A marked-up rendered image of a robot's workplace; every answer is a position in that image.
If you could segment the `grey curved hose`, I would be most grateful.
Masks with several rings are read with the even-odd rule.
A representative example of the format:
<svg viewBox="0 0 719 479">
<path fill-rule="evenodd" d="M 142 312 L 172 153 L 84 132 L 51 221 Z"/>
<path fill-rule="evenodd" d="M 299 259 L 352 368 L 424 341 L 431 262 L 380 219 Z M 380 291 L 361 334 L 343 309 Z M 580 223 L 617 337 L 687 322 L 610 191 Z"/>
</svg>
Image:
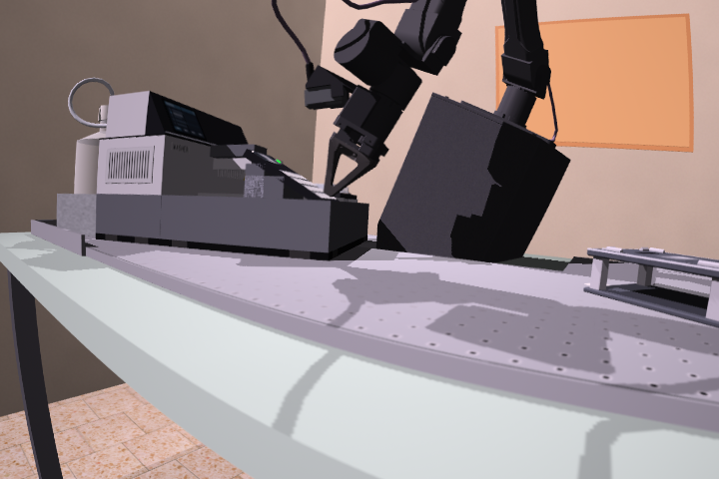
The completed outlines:
<svg viewBox="0 0 719 479">
<path fill-rule="evenodd" d="M 106 128 L 106 125 L 107 125 L 107 124 L 93 124 L 93 123 L 89 123 L 89 122 L 86 122 L 86 121 L 82 120 L 80 117 L 78 117 L 78 116 L 76 115 L 76 113 L 75 113 L 75 111 L 74 111 L 74 109 L 73 109 L 72 101 L 73 101 L 73 96 L 74 96 L 75 92 L 76 92 L 77 89 L 80 88 L 83 84 L 86 84 L 86 83 L 89 83 L 89 82 L 99 82 L 99 83 L 105 85 L 105 86 L 109 89 L 110 95 L 111 95 L 111 96 L 114 96 L 114 90 L 112 89 L 111 85 L 110 85 L 109 83 L 107 83 L 106 81 L 104 81 L 103 79 L 99 79 L 99 78 L 84 79 L 83 81 L 79 82 L 79 83 L 71 90 L 70 96 L 69 96 L 69 98 L 68 98 L 68 107 L 69 107 L 70 113 L 71 113 L 71 115 L 75 118 L 75 120 L 77 120 L 79 123 L 81 123 L 81 124 L 83 124 L 83 125 L 85 125 L 85 126 L 92 127 L 92 128 Z"/>
</svg>

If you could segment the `white microplate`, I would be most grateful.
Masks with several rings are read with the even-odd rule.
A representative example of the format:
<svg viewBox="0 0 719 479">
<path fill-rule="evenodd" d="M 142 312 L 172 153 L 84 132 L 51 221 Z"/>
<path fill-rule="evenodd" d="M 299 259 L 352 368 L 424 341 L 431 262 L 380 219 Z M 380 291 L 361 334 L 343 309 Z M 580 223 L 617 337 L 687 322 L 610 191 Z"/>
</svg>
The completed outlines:
<svg viewBox="0 0 719 479">
<path fill-rule="evenodd" d="M 318 187 L 319 187 L 320 189 L 322 189 L 322 190 L 324 189 L 324 184 L 316 184 L 316 183 L 313 183 L 313 184 L 315 184 L 316 186 L 318 186 Z M 349 188 L 348 188 L 348 187 L 344 188 L 342 191 L 340 191 L 340 193 L 348 194 L 348 193 L 349 193 Z"/>
</svg>

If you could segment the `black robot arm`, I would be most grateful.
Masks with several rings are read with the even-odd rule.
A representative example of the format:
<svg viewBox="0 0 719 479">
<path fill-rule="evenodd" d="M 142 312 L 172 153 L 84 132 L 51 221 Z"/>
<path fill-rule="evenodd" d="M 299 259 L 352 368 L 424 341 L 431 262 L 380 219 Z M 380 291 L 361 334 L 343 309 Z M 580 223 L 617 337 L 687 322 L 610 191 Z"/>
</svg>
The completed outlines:
<svg viewBox="0 0 719 479">
<path fill-rule="evenodd" d="M 387 106 L 396 103 L 404 111 L 422 83 L 410 67 L 437 76 L 447 66 L 462 34 L 458 28 L 466 1 L 411 3 L 394 34 L 380 21 L 359 19 L 337 43 L 334 58 L 370 86 L 369 90 L 317 65 L 306 83 L 305 106 L 313 110 L 343 108 L 339 116 L 360 128 L 380 100 L 379 94 L 387 98 Z M 536 99 L 544 100 L 551 77 L 536 0 L 501 0 L 501 7 L 502 82 L 506 84 L 501 102 L 493 114 L 462 100 L 460 103 L 535 134 L 555 148 L 552 141 L 525 125 Z"/>
</svg>

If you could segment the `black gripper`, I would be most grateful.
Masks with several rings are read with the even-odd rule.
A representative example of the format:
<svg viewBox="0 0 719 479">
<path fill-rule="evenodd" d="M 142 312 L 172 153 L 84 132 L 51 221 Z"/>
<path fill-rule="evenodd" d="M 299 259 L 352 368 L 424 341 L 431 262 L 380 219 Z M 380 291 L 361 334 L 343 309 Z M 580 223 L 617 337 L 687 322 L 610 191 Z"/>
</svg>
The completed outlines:
<svg viewBox="0 0 719 479">
<path fill-rule="evenodd" d="M 333 132 L 329 140 L 324 185 L 324 193 L 331 198 L 375 168 L 380 155 L 385 157 L 389 150 L 384 142 L 403 111 L 396 103 L 387 106 L 384 103 L 387 98 L 381 94 L 379 96 L 380 100 L 362 128 L 339 115 L 333 122 L 340 129 L 338 133 Z M 357 162 L 358 166 L 334 186 L 341 153 Z"/>
</svg>

